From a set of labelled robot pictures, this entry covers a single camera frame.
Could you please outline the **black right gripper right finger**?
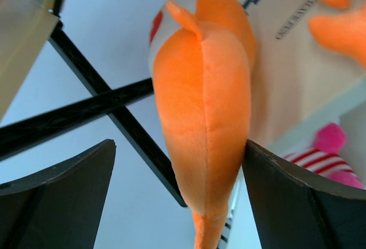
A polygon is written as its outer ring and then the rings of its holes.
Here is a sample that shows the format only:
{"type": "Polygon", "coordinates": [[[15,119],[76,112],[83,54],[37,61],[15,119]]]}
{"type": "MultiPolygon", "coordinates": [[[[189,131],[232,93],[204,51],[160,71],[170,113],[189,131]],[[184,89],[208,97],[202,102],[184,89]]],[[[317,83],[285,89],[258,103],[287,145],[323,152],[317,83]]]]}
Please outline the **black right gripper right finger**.
{"type": "Polygon", "coordinates": [[[242,169],[262,248],[365,248],[365,190],[312,173],[251,140],[242,169]]]}

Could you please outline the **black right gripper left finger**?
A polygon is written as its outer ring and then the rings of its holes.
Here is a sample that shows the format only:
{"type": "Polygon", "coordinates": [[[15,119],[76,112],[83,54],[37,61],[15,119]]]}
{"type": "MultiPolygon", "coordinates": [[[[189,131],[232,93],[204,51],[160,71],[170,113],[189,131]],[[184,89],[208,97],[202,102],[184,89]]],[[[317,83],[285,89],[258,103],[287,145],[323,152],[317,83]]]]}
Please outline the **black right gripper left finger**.
{"type": "Polygon", "coordinates": [[[1,184],[1,248],[93,248],[116,156],[113,140],[1,184]]]}

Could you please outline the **large orange plush whale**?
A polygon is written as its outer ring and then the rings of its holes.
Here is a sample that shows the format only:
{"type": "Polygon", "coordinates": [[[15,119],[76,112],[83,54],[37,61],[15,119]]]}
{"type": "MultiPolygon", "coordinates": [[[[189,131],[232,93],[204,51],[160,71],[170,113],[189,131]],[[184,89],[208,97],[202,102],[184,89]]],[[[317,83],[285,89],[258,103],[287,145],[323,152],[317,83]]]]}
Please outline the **large orange plush whale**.
{"type": "Polygon", "coordinates": [[[216,248],[249,136],[257,42],[238,0],[167,0],[148,64],[195,248],[216,248]]]}

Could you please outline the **small orange plush whale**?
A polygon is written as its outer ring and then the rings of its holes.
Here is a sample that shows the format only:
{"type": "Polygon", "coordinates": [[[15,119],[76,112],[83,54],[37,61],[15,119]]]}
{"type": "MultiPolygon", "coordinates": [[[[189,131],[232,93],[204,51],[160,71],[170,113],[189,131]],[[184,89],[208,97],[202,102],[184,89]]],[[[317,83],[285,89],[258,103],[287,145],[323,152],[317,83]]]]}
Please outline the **small orange plush whale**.
{"type": "MultiPolygon", "coordinates": [[[[351,0],[320,0],[337,9],[347,9],[351,0]]],[[[308,21],[315,41],[365,67],[365,6],[339,15],[316,15],[308,21]]]]}

